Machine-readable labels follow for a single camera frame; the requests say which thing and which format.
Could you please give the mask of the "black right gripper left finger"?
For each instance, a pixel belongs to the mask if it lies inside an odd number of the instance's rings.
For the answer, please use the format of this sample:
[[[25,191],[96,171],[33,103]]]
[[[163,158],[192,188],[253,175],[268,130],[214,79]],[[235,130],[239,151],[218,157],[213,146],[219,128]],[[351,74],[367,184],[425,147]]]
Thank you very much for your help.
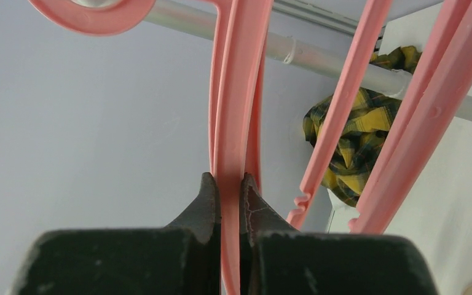
[[[11,294],[219,294],[221,213],[213,176],[160,228],[61,229],[32,244]]]

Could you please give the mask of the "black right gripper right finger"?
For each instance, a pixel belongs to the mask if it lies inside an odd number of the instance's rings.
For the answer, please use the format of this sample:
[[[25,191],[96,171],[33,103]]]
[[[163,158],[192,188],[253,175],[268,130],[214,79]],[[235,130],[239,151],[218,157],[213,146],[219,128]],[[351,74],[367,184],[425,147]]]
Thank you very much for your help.
[[[392,235],[300,232],[260,195],[240,186],[242,294],[436,294],[417,247]]]

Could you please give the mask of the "pink hanger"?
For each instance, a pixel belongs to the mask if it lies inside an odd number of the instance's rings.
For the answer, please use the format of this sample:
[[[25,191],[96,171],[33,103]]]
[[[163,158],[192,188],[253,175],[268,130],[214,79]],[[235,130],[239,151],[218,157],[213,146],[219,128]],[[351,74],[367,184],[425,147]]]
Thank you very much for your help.
[[[382,234],[454,116],[472,121],[472,1],[444,1],[350,221],[354,234]]]
[[[299,186],[302,195],[294,199],[296,208],[287,217],[296,229],[302,227],[329,166],[391,4],[390,0],[369,0],[365,4],[327,116]]]
[[[33,1],[54,23],[92,36],[139,24],[154,1]],[[240,183],[259,173],[259,114],[272,1],[215,1],[208,113],[210,170],[221,193],[221,275],[228,294],[240,287]]]

